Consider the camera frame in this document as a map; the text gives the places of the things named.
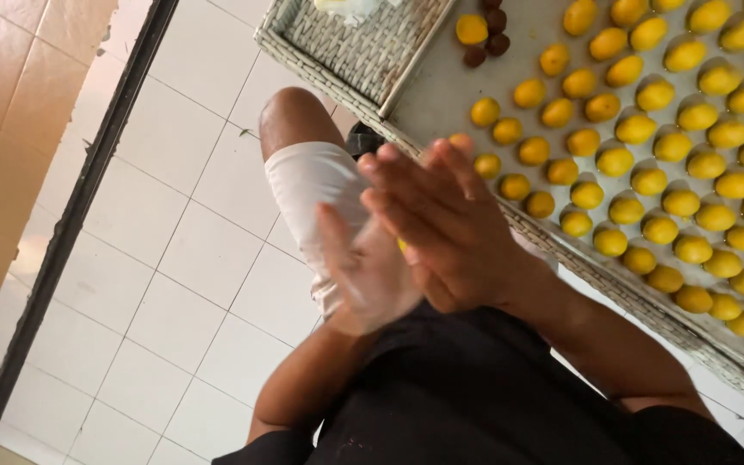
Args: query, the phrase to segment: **person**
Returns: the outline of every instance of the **person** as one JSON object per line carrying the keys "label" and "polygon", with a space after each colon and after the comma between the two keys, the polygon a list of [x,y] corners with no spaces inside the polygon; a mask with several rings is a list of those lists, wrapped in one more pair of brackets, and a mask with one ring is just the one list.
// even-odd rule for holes
{"label": "person", "polygon": [[318,99],[288,88],[260,141],[328,318],[213,465],[744,463],[662,345],[518,245],[466,139],[356,164]]}

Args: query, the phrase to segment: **white tile floor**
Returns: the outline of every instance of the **white tile floor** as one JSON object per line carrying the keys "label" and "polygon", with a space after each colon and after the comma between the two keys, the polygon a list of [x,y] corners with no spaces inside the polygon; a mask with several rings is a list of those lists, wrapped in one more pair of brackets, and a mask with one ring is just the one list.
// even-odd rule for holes
{"label": "white tile floor", "polygon": [[[7,407],[6,447],[40,465],[208,463],[243,445],[265,378],[319,322],[260,158],[264,102],[301,84],[253,42],[268,3],[180,0]],[[148,5],[120,0],[85,81],[0,293],[0,363]],[[323,101],[346,132],[354,118]],[[744,396],[651,335],[744,444]]]}

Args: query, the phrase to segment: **forearm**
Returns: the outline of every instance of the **forearm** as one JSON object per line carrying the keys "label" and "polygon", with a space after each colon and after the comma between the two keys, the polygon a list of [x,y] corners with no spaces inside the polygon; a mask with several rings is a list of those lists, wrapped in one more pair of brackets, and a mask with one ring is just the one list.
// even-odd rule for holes
{"label": "forearm", "polygon": [[685,368],[653,338],[555,274],[533,286],[526,302],[508,311],[531,323],[609,399],[638,409],[659,398],[673,404],[676,397],[679,406],[704,410]]}
{"label": "forearm", "polygon": [[[333,316],[339,319],[340,311]],[[357,374],[377,334],[347,336],[330,319],[274,370],[254,405],[249,442],[278,429],[314,432],[326,409]]]}

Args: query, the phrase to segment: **woven tray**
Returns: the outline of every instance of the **woven tray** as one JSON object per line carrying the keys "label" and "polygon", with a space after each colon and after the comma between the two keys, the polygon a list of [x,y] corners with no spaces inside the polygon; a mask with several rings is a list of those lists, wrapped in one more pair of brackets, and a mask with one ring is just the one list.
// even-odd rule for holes
{"label": "woven tray", "polygon": [[[405,0],[385,3],[364,24],[318,12],[311,0],[274,0],[255,39],[262,49],[315,88],[324,91],[379,134],[418,156],[421,145],[386,118],[419,69],[431,38],[457,0]],[[744,393],[744,355],[657,299],[641,282],[599,266],[515,205],[503,200],[509,224],[558,258],[663,338],[706,365]]]}

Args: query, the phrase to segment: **tray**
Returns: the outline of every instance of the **tray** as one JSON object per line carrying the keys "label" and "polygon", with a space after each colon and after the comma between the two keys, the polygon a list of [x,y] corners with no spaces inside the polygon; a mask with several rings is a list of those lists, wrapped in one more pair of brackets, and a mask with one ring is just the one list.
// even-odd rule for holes
{"label": "tray", "polygon": [[[741,0],[733,0],[733,2],[736,11],[740,11]],[[511,226],[545,251],[554,254],[565,267],[587,280],[594,288],[617,302],[656,333],[688,352],[700,363],[707,365],[712,372],[718,373],[723,379],[744,392],[744,339],[733,336],[720,322],[708,315],[693,315],[680,310],[666,295],[645,286],[640,279],[623,269],[616,260],[600,256],[588,242],[563,235],[555,222],[558,221],[558,214],[562,208],[570,202],[569,188],[546,185],[541,169],[519,167],[515,162],[514,147],[494,146],[490,141],[489,131],[477,129],[469,121],[470,106],[483,96],[492,96],[501,102],[503,116],[513,116],[522,120],[525,136],[538,134],[546,136],[551,141],[552,159],[568,156],[566,150],[561,148],[561,141],[572,129],[589,126],[589,124],[582,117],[576,116],[567,127],[557,131],[545,131],[538,122],[538,112],[514,108],[509,95],[518,82],[531,77],[542,77],[545,80],[548,86],[546,100],[559,94],[561,79],[559,77],[545,79],[537,64],[541,51],[556,41],[565,43],[571,49],[572,62],[569,69],[590,65],[597,75],[602,74],[614,60],[608,60],[602,64],[594,63],[587,56],[586,45],[594,36],[595,31],[609,23],[606,14],[609,3],[599,2],[597,23],[590,32],[583,37],[572,38],[567,36],[561,27],[561,16],[567,3],[545,10],[538,3],[519,1],[511,4],[512,11],[510,11],[508,9],[510,6],[505,2],[503,8],[510,16],[508,30],[505,32],[512,41],[510,51],[503,57],[488,59],[481,68],[476,70],[465,69],[461,65],[463,50],[454,34],[454,18],[465,12],[475,12],[475,0],[453,1],[445,5],[439,5],[431,0],[409,0],[397,9],[386,5],[365,24],[380,24],[380,21],[383,21],[382,18],[389,18],[391,21],[392,18],[397,17],[397,14],[409,16],[416,11],[426,11],[428,4],[432,4],[434,6],[432,11],[437,13],[435,22],[431,26],[424,24],[424,27],[428,27],[427,34],[412,32],[399,36],[411,37],[407,40],[407,42],[411,41],[410,46],[405,46],[405,42],[398,44],[398,50],[410,49],[411,57],[408,63],[385,68],[387,69],[387,82],[391,85],[383,93],[370,92],[369,88],[350,85],[351,79],[338,77],[337,74],[340,71],[335,72],[329,65],[325,65],[349,58],[329,57],[325,60],[320,59],[321,62],[318,62],[300,50],[298,48],[300,45],[295,45],[292,40],[285,38],[297,37],[294,25],[324,21],[322,17],[314,20],[310,16],[328,18],[322,13],[310,11],[299,1],[276,1],[263,19],[256,39],[264,50],[280,62],[344,104],[358,118],[389,140],[398,143],[411,155],[417,155],[420,147],[436,137],[449,136],[454,132],[468,132],[475,138],[477,150],[494,152],[501,156],[503,172],[524,172],[532,181],[534,188],[537,186],[540,189],[550,190],[556,199],[557,206],[553,216],[545,221],[533,220],[526,216],[518,205],[502,200],[502,209]],[[654,50],[642,53],[646,63],[646,71],[642,76],[651,73],[649,66],[656,66],[661,62],[667,42],[672,40],[676,35],[675,32],[683,30],[689,5],[690,3],[675,12],[664,15],[670,25],[670,31],[663,44]],[[328,18],[328,21],[334,23],[337,20]],[[717,50],[715,37],[716,34],[712,34],[704,40],[712,52]],[[310,47],[310,45],[303,44],[303,47]],[[378,50],[378,53],[386,54],[386,47]],[[695,71],[679,75],[665,72],[662,74],[677,87],[677,100],[671,103],[664,112],[651,113],[650,116],[660,124],[673,121],[679,101],[695,92],[696,79]],[[636,84],[615,91],[623,101],[625,109],[632,105],[635,89]],[[722,102],[714,102],[714,104],[720,108]],[[580,115],[579,106],[576,107],[576,115]],[[603,141],[613,138],[614,124],[615,120],[603,125],[594,125],[602,135]],[[694,138],[695,143],[702,142],[702,140]],[[637,163],[640,161],[656,163],[652,161],[650,147],[651,142],[644,146],[630,146],[629,148],[634,153]],[[733,153],[725,152],[724,155],[731,161],[735,160]],[[606,194],[615,194],[629,189],[628,175],[614,180],[603,179],[604,176],[598,174],[594,168],[593,157],[575,160],[579,163],[580,171],[585,173],[583,177],[588,174],[594,175]],[[667,163],[663,163],[662,168],[666,169],[671,179],[684,174],[682,172],[684,164],[680,164],[679,170],[682,171],[679,172],[668,169]],[[707,191],[712,190],[709,189],[709,185],[691,185],[690,187],[700,195],[705,195]],[[609,197],[606,198],[604,205],[591,212],[595,224],[606,219],[609,200]],[[648,211],[658,204],[658,201],[651,202],[646,198],[640,198],[640,200]],[[684,231],[690,227],[695,228],[695,225],[681,224],[680,230]],[[638,227],[625,229],[625,232],[628,238],[641,235]],[[718,240],[715,237],[708,237],[708,239],[714,242]],[[676,259],[672,256],[657,254],[657,258],[666,264],[677,264],[673,262]],[[681,268],[686,273],[686,280],[689,279],[688,275],[695,274],[692,270]],[[709,275],[706,273],[695,275],[700,280],[699,284],[710,284],[707,282]]]}

